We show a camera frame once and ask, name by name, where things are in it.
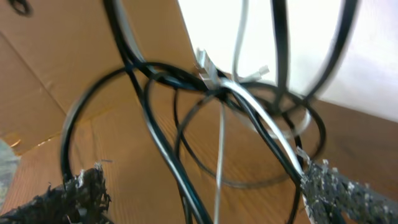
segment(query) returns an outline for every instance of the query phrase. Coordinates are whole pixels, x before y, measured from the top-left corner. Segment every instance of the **white cable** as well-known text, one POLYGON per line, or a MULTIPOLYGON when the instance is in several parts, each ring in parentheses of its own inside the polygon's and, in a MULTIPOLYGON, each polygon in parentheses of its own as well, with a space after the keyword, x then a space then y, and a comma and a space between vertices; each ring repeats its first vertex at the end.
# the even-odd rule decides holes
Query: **white cable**
POLYGON ((241 20, 239 22, 238 34, 236 36, 235 50, 234 50, 234 58, 232 62, 232 80, 238 81, 238 61, 239 55, 241 54, 242 43, 244 30, 246 28, 246 22, 248 21, 248 10, 249 10, 249 1, 242 0, 242 12, 241 12, 241 20))
POLYGON ((271 130, 275 133, 278 140, 282 144, 283 148, 285 149, 291 163, 293 164, 295 170, 303 176, 303 170, 301 169, 300 163, 297 160, 296 154, 294 153, 292 147, 290 146, 289 142, 284 137, 282 131, 278 128, 275 124, 274 120, 269 116, 269 114, 262 108, 262 106, 257 102, 257 100, 248 92, 245 88, 241 85, 232 82, 226 78, 221 79, 220 83, 221 87, 229 88, 230 90, 235 91, 237 94, 242 96, 260 115, 260 117, 268 124, 271 130))
MULTIPOLYGON (((142 56, 142 53, 139 50, 139 47, 136 42, 136 38, 131 31, 129 19, 127 18, 126 12, 124 10, 122 0, 116 0, 114 6, 115 6, 115 11, 116 11, 116 19, 118 20, 119 24, 121 25, 120 29, 122 31, 123 36, 127 40, 127 44, 129 45, 133 54, 137 57, 138 61, 146 62, 144 56, 142 56)), ((157 71, 153 67, 148 67, 148 69, 152 73, 157 73, 157 71)))
MULTIPOLYGON (((232 110, 233 114, 238 117, 238 119, 248 128, 250 128, 251 130, 257 132, 256 128, 254 127, 254 125, 252 124, 252 122, 250 122, 250 119, 241 115, 240 113, 232 110)), ((282 131, 284 137, 286 139, 291 139, 294 138, 300 134, 302 134, 310 125, 311 123, 311 113, 309 112, 309 110, 305 110, 305 116, 304 119, 301 121, 301 123, 293 130, 293 131, 282 131)), ((277 139, 276 134, 272 131, 267 129, 268 134, 271 136, 271 138, 273 139, 277 139)))
POLYGON ((220 136, 218 140, 218 161, 216 172, 216 195, 214 206, 214 224, 220 219, 221 180, 223 176, 224 139, 225 139, 225 107, 221 103, 220 111, 220 136))

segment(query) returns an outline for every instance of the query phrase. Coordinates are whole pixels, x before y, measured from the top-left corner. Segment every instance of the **black fibrous material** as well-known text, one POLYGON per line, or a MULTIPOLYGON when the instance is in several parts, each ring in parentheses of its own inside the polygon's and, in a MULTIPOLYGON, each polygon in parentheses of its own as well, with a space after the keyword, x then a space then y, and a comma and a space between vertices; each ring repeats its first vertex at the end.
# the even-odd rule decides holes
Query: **black fibrous material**
POLYGON ((100 164, 82 170, 65 185, 50 188, 29 203, 0 216, 0 223, 110 223, 103 216, 111 198, 106 193, 100 164))
POLYGON ((396 202, 329 169, 327 161, 310 163, 301 187, 310 216, 318 223, 330 223, 333 214, 341 212, 358 223, 398 223, 396 202))

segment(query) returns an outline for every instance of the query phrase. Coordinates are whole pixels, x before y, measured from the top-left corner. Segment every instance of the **gray fibrous material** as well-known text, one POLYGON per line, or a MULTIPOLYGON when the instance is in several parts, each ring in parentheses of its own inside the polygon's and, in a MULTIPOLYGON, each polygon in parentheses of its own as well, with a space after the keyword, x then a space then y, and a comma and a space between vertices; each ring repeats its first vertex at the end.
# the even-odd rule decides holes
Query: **gray fibrous material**
POLYGON ((301 188, 317 223, 330 223, 333 214, 340 213, 358 223, 398 223, 397 202, 329 169, 327 162, 310 163, 301 188))
POLYGON ((0 208, 19 164, 19 157, 0 139, 0 208))
POLYGON ((105 221, 110 196, 100 164, 36 196, 29 203, 0 216, 0 223, 110 223, 105 221))

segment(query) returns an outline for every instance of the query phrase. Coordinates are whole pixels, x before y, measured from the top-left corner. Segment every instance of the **white wire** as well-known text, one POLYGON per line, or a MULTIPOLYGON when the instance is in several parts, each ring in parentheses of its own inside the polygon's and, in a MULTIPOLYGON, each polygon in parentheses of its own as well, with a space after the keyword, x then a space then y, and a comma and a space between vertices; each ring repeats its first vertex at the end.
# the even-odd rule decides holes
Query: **white wire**
POLYGON ((241 54, 242 43, 244 30, 246 28, 246 22, 248 21, 248 10, 249 10, 249 1, 242 0, 242 11, 241 11, 241 20, 239 22, 238 34, 236 36, 235 50, 234 50, 234 58, 232 62, 232 80, 238 82, 238 61, 239 55, 241 54))
POLYGON ((275 133, 278 140, 282 144, 285 149, 291 163, 293 164, 295 170, 303 176, 303 170, 301 169, 300 163, 297 160, 296 154, 294 153, 292 147, 289 142, 284 137, 282 131, 275 124, 274 120, 269 116, 269 114, 262 108, 262 106, 257 102, 257 100, 248 92, 245 88, 243 88, 238 83, 232 82, 226 78, 221 79, 220 83, 221 87, 229 88, 230 90, 235 91, 237 94, 241 95, 261 116, 261 118, 268 124, 271 130, 275 133))
POLYGON ((220 201, 221 201, 221 180, 223 176, 223 158, 224 158, 224 139, 225 139, 225 107, 221 103, 220 111, 220 136, 218 140, 218 161, 216 172, 216 195, 214 206, 214 224, 218 224, 220 219, 220 201))
MULTIPOLYGON (((238 117, 238 119, 248 128, 250 128, 251 130, 257 132, 256 128, 254 127, 254 125, 252 124, 252 122, 250 122, 249 118, 233 111, 233 114, 238 117)), ((300 134, 302 134, 310 125, 311 123, 311 113, 309 110, 305 111, 305 116, 304 119, 302 120, 302 122, 293 130, 293 131, 282 131, 284 137, 286 139, 291 139, 294 138, 300 134)), ((269 133, 269 135, 271 136, 271 138, 273 139, 277 139, 276 134, 272 131, 267 129, 267 132, 269 133)))

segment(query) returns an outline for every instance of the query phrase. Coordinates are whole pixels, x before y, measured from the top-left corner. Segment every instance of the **cable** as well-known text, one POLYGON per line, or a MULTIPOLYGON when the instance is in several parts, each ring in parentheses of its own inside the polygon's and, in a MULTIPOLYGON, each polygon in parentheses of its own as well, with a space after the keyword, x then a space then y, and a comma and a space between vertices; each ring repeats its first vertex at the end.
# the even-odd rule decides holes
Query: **cable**
POLYGON ((220 219, 220 200, 221 200, 221 180, 223 176, 223 159, 224 159, 224 140, 225 140, 225 107, 220 104, 220 136, 218 140, 218 162, 216 173, 216 195, 214 206, 214 223, 218 224, 220 219))
POLYGON ((293 164, 295 170, 299 175, 303 174, 303 170, 300 167, 300 164, 296 158, 296 155, 291 148, 290 144, 287 142, 286 138, 284 137, 282 131, 278 128, 278 126, 275 124, 274 120, 264 111, 262 106, 257 102, 257 100, 244 88, 242 88, 241 85, 232 82, 226 78, 221 79, 220 83, 221 87, 229 88, 230 90, 233 90, 233 94, 236 97, 236 94, 239 94, 242 96, 248 103, 256 110, 256 112, 261 116, 261 118, 268 124, 268 126, 273 130, 275 135, 278 137, 278 140, 284 147, 291 163, 293 164))
POLYGON ((90 98, 96 93, 96 91, 114 77, 122 75, 122 73, 125 71, 125 68, 120 68, 98 80, 93 86, 91 86, 88 90, 84 92, 84 94, 79 98, 79 100, 72 106, 71 110, 68 112, 68 116, 66 117, 63 124, 61 137, 61 172, 64 183, 73 178, 69 162, 69 148, 70 139, 72 137, 76 121, 78 120, 84 107, 86 106, 90 98))
POLYGON ((248 10, 249 10, 249 0, 242 0, 241 20, 239 22, 238 34, 236 36, 236 42, 235 42, 234 58, 232 61, 231 78, 233 81, 236 82, 239 81, 238 61, 243 44, 244 30, 246 29, 246 23, 248 21, 248 10))
MULTIPOLYGON (((287 114, 283 114, 282 116, 283 116, 285 122, 287 123, 287 125, 289 126, 289 128, 292 130, 292 132, 294 132, 295 127, 294 127, 294 123, 292 122, 292 120, 290 120, 290 118, 289 118, 289 116, 287 114)), ((295 143, 296 147, 299 147, 301 149, 303 148, 300 136, 296 136, 294 138, 294 143, 295 143)), ((304 164, 303 158, 300 157, 300 156, 297 156, 297 159, 298 159, 298 162, 300 163, 301 168, 302 168, 303 164, 304 164)), ((287 221, 287 224, 293 224, 293 222, 294 222, 297 210, 299 208, 300 195, 301 195, 300 187, 296 186, 295 193, 294 193, 292 210, 290 211, 290 215, 289 215, 289 219, 287 221)))
POLYGON ((275 45, 277 55, 277 86, 275 100, 269 110, 279 112, 280 101, 287 91, 287 79, 289 77, 289 32, 287 30, 287 12, 285 0, 272 0, 272 14, 275 30, 275 45))
MULTIPOLYGON (((328 79, 330 79, 336 64, 338 63, 340 56, 344 50, 344 47, 347 43, 347 37, 349 31, 352 27, 354 16, 356 12, 356 8, 358 6, 358 0, 345 0, 343 6, 343 12, 340 14, 340 24, 338 28, 336 28, 336 41, 333 46, 328 62, 320 75, 320 78, 313 86, 313 88, 304 96, 304 101, 309 102, 315 96, 315 93, 319 91, 319 89, 326 83, 328 79)), ((283 113, 292 113, 293 111, 298 109, 298 105, 294 105, 291 108, 285 110, 283 113)))
MULTIPOLYGON (((117 6, 115 6, 115 1, 114 0, 103 0, 104 8, 106 11, 106 15, 108 18, 109 25, 111 27, 116 45, 118 46, 119 53, 121 55, 121 58, 125 64, 125 66, 131 66, 131 64, 134 64, 135 66, 141 65, 142 63, 137 56, 133 53, 133 51, 128 47, 128 44, 126 40, 124 39, 123 32, 119 26, 118 22, 118 17, 116 15, 116 12, 119 12, 115 10, 117 6)), ((147 66, 138 66, 138 69, 148 78, 153 76, 153 73, 151 70, 147 68, 147 66)), ((201 90, 201 91, 206 91, 207 87, 202 83, 202 81, 191 75, 193 78, 196 80, 184 80, 184 79, 178 79, 175 77, 161 77, 158 82, 163 83, 168 86, 172 86, 174 88, 181 88, 185 90, 201 90)))
MULTIPOLYGON (((181 122, 181 124, 178 126, 177 129, 177 137, 176 137, 176 142, 174 144, 174 151, 179 152, 180 149, 180 142, 181 142, 181 136, 183 133, 183 130, 185 129, 186 125, 188 122, 192 119, 193 115, 200 109, 201 106, 203 106, 205 103, 207 103, 208 96, 202 100, 200 100, 186 115, 184 120, 181 122)), ((285 171, 288 173, 288 175, 292 178, 295 184, 300 183, 300 174, 295 170, 295 167, 289 162, 289 160, 286 158, 286 156, 283 154, 283 152, 279 149, 279 146, 276 144, 276 142, 269 136, 268 133, 266 133, 266 130, 264 129, 263 125, 261 124, 260 120, 256 118, 255 112, 252 111, 250 106, 247 106, 246 103, 239 102, 241 106, 245 109, 248 110, 248 116, 251 118, 252 122, 255 123, 255 127, 259 128, 259 134, 261 137, 264 139, 264 141, 267 143, 267 145, 270 147, 271 151, 275 154, 275 156, 278 158, 282 166, 284 167, 285 171)))
MULTIPOLYGON (((296 170, 294 170, 294 169, 296 169, 296 167, 294 167, 294 164, 292 165, 287 161, 287 158, 285 157, 283 152, 278 148, 278 146, 273 146, 273 145, 275 145, 275 142, 266 133, 266 130, 264 129, 264 127, 262 126, 262 124, 259 120, 258 114, 256 114, 254 112, 254 110, 250 107, 249 103, 246 102, 246 99, 243 98, 243 97, 245 97, 245 94, 238 95, 237 93, 233 93, 233 95, 236 98, 236 100, 238 100, 239 104, 248 113, 250 120, 253 122, 254 126, 257 128, 257 131, 260 134, 261 138, 263 138, 263 140, 266 142, 266 144, 270 147, 271 151, 274 153, 276 158, 282 164, 282 167, 285 169, 285 171, 288 173, 288 175, 292 179, 293 183, 296 186, 296 192, 297 192, 298 191, 297 188, 300 188, 300 185, 301 185, 301 176, 302 176, 301 174, 303 173, 302 164, 299 163, 301 173, 295 172, 296 170)), ((294 206, 297 203, 297 200, 298 200, 298 199, 296 199, 297 197, 299 197, 299 196, 297 196, 297 194, 295 194, 294 206)), ((304 195, 303 195, 303 200, 304 200, 304 205, 307 205, 307 203, 306 203, 307 200, 304 195)), ((311 223, 314 223, 311 214, 307 212, 307 215, 308 215, 308 218, 310 219, 311 223)))
MULTIPOLYGON (((266 88, 266 89, 271 89, 276 88, 276 86, 268 85, 265 83, 242 83, 242 85, 246 85, 248 88, 266 88)), ((323 123, 321 117, 319 114, 309 105, 309 104, 304 104, 303 101, 294 95, 293 93, 287 93, 290 97, 294 98, 295 103, 298 103, 299 105, 304 106, 307 110, 309 110, 312 118, 314 119, 315 123, 318 126, 318 131, 320 133, 320 140, 317 144, 316 149, 314 150, 314 153, 310 155, 311 160, 314 160, 319 157, 319 155, 323 152, 324 146, 325 146, 325 141, 326 141, 326 127, 325 124, 323 123)), ((261 103, 265 105, 270 105, 266 100, 262 98, 256 98, 259 100, 261 103)), ((178 104, 178 91, 175 91, 174 94, 174 123, 176 127, 179 127, 180 123, 178 121, 178 114, 177 114, 177 104, 178 104)), ((194 153, 193 149, 190 147, 187 139, 181 134, 181 141, 183 142, 185 148, 187 149, 188 153, 191 155, 192 159, 197 163, 198 167, 205 171, 208 175, 212 176, 213 178, 216 177, 215 171, 212 171, 210 168, 208 168, 206 165, 202 163, 201 160, 196 156, 194 153)), ((274 185, 277 183, 280 183, 288 178, 287 174, 282 174, 278 175, 277 177, 274 177, 273 179, 266 179, 266 180, 260 180, 257 182, 250 182, 250 183, 245 183, 245 182, 236 182, 232 180, 228 180, 223 178, 223 183, 229 187, 234 187, 234 188, 239 188, 239 189, 253 189, 253 188, 258 188, 258 187, 267 187, 270 185, 274 185)))
MULTIPOLYGON (((245 126, 247 126, 248 128, 250 128, 253 131, 256 131, 255 127, 253 126, 253 124, 247 119, 247 117, 241 115, 240 113, 238 113, 237 111, 232 110, 232 113, 242 122, 245 124, 245 126)), ((290 139, 290 138, 294 138, 296 136, 299 136, 300 134, 302 134, 306 128, 310 125, 311 123, 311 114, 309 112, 309 110, 305 110, 305 116, 304 119, 301 121, 301 123, 298 125, 297 128, 295 128, 293 131, 282 131, 282 133, 284 134, 286 139, 290 139)), ((273 139, 277 139, 277 136, 275 135, 275 133, 272 130, 267 129, 267 132, 269 133, 269 135, 273 138, 273 139)))
POLYGON ((144 88, 144 100, 142 107, 144 109, 144 117, 146 120, 147 127, 150 131, 150 135, 152 136, 156 146, 159 148, 159 151, 164 158, 166 164, 168 165, 170 171, 173 173, 178 186, 181 188, 182 192, 184 192, 184 196, 186 196, 187 201, 192 209, 192 212, 198 223, 212 223, 212 220, 209 214, 206 211, 203 202, 200 200, 200 197, 196 193, 193 188, 192 183, 190 182, 185 169, 181 162, 177 159, 170 144, 167 142, 164 134, 159 128, 159 125, 156 123, 155 118, 152 114, 152 110, 150 108, 149 98, 150 98, 150 88, 154 80, 157 80, 160 76, 156 75, 153 79, 150 79, 144 88))

